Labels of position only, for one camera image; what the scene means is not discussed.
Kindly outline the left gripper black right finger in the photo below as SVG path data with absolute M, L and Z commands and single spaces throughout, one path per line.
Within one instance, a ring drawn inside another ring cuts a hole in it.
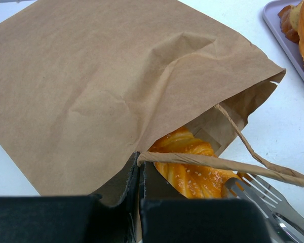
M 187 199 L 156 170 L 140 167 L 143 242 L 270 242 L 260 210 L 240 199 Z

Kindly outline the brown paper bag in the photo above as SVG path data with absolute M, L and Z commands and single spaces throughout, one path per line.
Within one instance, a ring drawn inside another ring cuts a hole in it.
M 86 194 L 189 125 L 304 173 L 304 84 L 258 1 L 37 1 L 0 24 L 0 145 L 40 195 Z

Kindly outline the braided glazed bread loaf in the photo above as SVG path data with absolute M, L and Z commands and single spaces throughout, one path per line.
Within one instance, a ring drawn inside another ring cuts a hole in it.
M 181 127 L 158 139 L 149 152 L 188 153 L 215 157 L 209 142 L 193 136 Z M 240 177 L 233 171 L 214 169 L 206 166 L 155 162 L 158 172 L 180 194 L 189 199 L 222 198 L 222 187 L 230 178 Z

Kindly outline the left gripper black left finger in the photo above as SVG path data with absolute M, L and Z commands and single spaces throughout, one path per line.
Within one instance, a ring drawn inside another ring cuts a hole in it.
M 0 242 L 136 242 L 137 158 L 89 195 L 0 197 Z

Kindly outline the steel kitchen tongs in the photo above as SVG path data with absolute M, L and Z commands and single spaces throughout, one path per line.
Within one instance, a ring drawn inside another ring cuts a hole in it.
M 274 241 L 304 242 L 304 218 L 278 190 L 257 175 L 238 172 L 238 177 L 225 182 L 223 197 L 255 203 Z

